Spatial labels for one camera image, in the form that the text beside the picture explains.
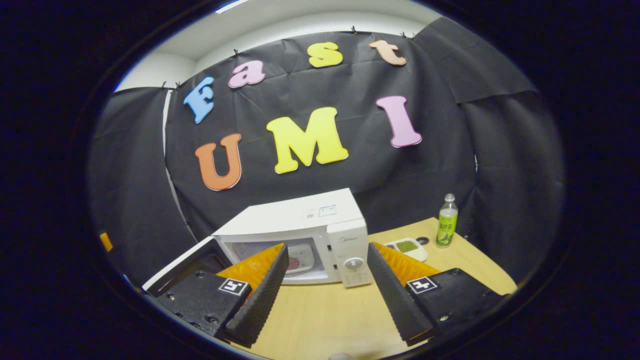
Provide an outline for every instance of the blue letter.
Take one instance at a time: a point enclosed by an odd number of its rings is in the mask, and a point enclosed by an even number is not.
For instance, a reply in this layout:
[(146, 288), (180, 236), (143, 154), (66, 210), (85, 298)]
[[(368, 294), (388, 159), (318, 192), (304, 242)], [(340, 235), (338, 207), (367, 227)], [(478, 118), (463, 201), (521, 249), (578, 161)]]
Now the blue letter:
[(206, 102), (204, 99), (213, 98), (213, 90), (207, 85), (213, 84), (213, 78), (207, 76), (184, 98), (183, 104), (189, 104), (196, 115), (196, 124), (201, 122), (205, 116), (213, 109), (213, 101)]

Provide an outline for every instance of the white wall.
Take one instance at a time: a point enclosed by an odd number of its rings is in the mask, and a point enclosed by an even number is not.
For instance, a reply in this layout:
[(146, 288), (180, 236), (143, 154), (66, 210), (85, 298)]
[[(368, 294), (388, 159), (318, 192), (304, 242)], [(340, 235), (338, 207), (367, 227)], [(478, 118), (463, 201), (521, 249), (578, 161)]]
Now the white wall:
[(331, 12), (318, 13), (278, 22), (265, 28), (245, 34), (233, 39), (233, 41), (221, 45), (211, 53), (205, 55), (196, 62), (192, 75), (214, 65), (225, 58), (234, 55), (234, 49), (244, 51), (268, 42), (291, 38), (299, 35), (322, 33), (326, 31), (350, 31), (355, 26), (357, 31), (370, 31), (376, 33), (388, 33), (400, 35), (404, 32), (408, 36), (418, 33), (431, 21), (437, 19), (424, 19), (424, 22), (403, 19), (381, 13), (364, 12)]
[(115, 91), (144, 86), (175, 87), (193, 75), (196, 61), (175, 54), (153, 52), (144, 57), (120, 82)]

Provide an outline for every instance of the small container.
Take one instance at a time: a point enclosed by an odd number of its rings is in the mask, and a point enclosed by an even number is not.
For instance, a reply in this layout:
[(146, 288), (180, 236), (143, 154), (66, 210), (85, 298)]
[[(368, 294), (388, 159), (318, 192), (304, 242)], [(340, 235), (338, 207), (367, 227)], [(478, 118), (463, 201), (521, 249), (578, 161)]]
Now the small container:
[(453, 234), (456, 232), (456, 223), (458, 222), (458, 207), (453, 202), (456, 197), (452, 193), (448, 193), (444, 197), (444, 205), (440, 208), (440, 216), (438, 223), (438, 234), (436, 235), (437, 247), (448, 247), (453, 240)]

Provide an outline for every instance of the ceiling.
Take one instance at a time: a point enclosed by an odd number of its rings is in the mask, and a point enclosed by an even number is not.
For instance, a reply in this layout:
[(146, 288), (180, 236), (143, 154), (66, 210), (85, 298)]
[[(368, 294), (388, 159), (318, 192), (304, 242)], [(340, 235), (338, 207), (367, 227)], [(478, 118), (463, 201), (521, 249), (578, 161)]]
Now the ceiling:
[(317, 13), (380, 13), (425, 25), (441, 16), (410, 0), (249, 0), (222, 14), (214, 13), (214, 10), (169, 38), (154, 51), (198, 61), (215, 48), (244, 34), (278, 22)]

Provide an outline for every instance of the letter m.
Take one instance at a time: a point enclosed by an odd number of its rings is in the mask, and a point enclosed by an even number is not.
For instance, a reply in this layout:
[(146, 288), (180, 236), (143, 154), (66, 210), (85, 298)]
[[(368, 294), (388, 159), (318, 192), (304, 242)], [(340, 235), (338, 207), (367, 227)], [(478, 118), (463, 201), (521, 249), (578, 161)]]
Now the letter m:
[(338, 131), (335, 128), (335, 108), (319, 108), (311, 113), (307, 130), (303, 131), (289, 117), (281, 117), (270, 121), (267, 130), (273, 133), (278, 154), (275, 171), (278, 174), (294, 171), (298, 162), (291, 158), (293, 151), (306, 166), (311, 165), (318, 145), (316, 161), (320, 164), (344, 160), (349, 156), (342, 147)]

